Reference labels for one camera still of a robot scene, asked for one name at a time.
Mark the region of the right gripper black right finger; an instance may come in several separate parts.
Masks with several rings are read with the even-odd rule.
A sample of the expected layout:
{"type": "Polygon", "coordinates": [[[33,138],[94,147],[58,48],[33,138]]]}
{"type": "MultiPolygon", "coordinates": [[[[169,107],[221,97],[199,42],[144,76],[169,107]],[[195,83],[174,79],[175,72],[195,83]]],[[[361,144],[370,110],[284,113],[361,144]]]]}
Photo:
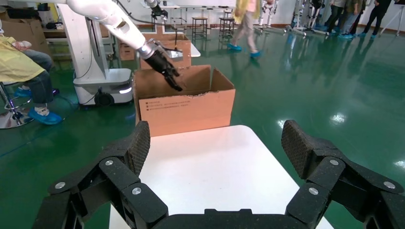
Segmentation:
{"type": "Polygon", "coordinates": [[[356,164],[331,141],[306,134],[294,120],[284,123],[281,145],[305,181],[286,215],[313,229],[330,203],[337,202],[366,229],[404,228],[405,190],[398,182],[356,164]]]}

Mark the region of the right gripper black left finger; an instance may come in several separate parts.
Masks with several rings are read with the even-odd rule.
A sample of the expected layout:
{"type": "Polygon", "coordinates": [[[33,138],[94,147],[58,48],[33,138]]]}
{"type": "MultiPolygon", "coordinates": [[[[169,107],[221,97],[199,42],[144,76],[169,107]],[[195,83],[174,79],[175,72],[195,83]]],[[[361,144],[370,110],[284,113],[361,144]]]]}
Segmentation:
{"type": "Polygon", "coordinates": [[[140,180],[150,149],[149,124],[107,147],[84,167],[56,180],[41,203],[35,229],[82,229],[104,204],[111,204],[132,229],[151,229],[168,207],[140,180]]]}

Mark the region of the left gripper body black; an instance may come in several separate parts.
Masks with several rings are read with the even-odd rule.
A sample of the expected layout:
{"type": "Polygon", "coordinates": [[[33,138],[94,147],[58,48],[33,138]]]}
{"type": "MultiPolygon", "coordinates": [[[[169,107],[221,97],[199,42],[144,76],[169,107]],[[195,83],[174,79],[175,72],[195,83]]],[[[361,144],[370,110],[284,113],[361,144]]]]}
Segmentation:
{"type": "Polygon", "coordinates": [[[156,72],[161,73],[164,76],[173,76],[172,64],[168,61],[163,53],[155,51],[149,58],[146,59],[146,63],[156,72]]]}

